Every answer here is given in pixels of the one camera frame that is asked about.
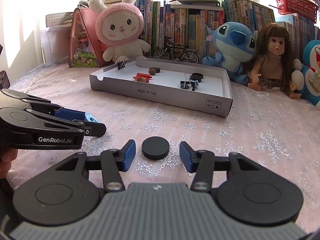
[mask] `finger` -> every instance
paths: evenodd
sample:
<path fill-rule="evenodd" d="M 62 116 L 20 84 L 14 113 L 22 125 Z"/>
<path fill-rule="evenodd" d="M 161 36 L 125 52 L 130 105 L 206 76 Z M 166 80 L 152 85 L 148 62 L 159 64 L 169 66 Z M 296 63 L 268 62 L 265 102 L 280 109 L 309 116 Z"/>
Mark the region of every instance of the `finger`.
<path fill-rule="evenodd" d="M 4 163 L 14 161 L 18 156 L 18 150 L 9 148 L 3 155 L 2 155 L 2 161 Z"/>
<path fill-rule="evenodd" d="M 4 179 L 11 169 L 11 162 L 0 163 L 0 179 Z"/>

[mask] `bunny plush toy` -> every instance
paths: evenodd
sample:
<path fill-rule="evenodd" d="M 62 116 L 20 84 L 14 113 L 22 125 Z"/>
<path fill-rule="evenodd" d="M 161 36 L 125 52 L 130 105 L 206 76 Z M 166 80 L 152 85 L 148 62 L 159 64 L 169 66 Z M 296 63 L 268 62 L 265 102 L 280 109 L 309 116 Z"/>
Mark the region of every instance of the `bunny plush toy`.
<path fill-rule="evenodd" d="M 134 5 L 135 1 L 122 0 L 108 7 L 102 0 L 89 1 L 90 9 L 98 15 L 95 25 L 97 37 L 108 47 L 102 56 L 107 62 L 143 57 L 143 52 L 150 50 L 147 42 L 138 39 L 144 20 Z"/>

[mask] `red plastic basket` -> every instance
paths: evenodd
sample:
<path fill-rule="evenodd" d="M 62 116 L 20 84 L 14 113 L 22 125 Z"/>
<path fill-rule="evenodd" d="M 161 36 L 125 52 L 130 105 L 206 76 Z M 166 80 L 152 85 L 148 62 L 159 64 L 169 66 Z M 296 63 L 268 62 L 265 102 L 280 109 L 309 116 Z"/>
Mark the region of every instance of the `red plastic basket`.
<path fill-rule="evenodd" d="M 285 15 L 298 13 L 316 23 L 318 6 L 308 0 L 276 0 L 278 13 Z"/>

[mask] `miniature bicycle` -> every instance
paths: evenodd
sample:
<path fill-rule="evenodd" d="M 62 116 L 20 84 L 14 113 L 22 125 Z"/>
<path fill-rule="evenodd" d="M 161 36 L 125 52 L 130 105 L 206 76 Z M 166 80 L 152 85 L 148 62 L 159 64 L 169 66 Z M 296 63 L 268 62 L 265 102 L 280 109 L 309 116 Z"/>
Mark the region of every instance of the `miniature bicycle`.
<path fill-rule="evenodd" d="M 158 49 L 154 52 L 153 58 L 155 59 L 166 59 L 166 60 L 177 60 L 188 63 L 199 63 L 199 56 L 195 49 L 188 49 L 189 45 L 179 45 L 172 41 L 172 37 L 169 38 L 168 47 L 166 49 Z M 176 57 L 171 49 L 183 49 L 179 57 Z"/>

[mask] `blue plush toy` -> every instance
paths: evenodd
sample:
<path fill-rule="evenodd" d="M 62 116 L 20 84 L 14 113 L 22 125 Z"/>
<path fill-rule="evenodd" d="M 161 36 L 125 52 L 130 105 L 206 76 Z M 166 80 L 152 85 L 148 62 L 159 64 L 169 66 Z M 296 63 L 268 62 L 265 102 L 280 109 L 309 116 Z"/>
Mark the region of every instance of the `blue plush toy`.
<path fill-rule="evenodd" d="M 256 40 L 250 29 L 237 22 L 228 22 L 215 31 L 208 28 L 207 41 L 213 42 L 218 52 L 216 58 L 204 57 L 203 65 L 225 68 L 230 80 L 247 85 L 249 77 L 242 74 L 241 62 L 253 59 Z"/>
<path fill-rule="evenodd" d="M 310 41 L 303 50 L 303 63 L 295 59 L 291 80 L 301 97 L 320 108 L 320 41 Z"/>

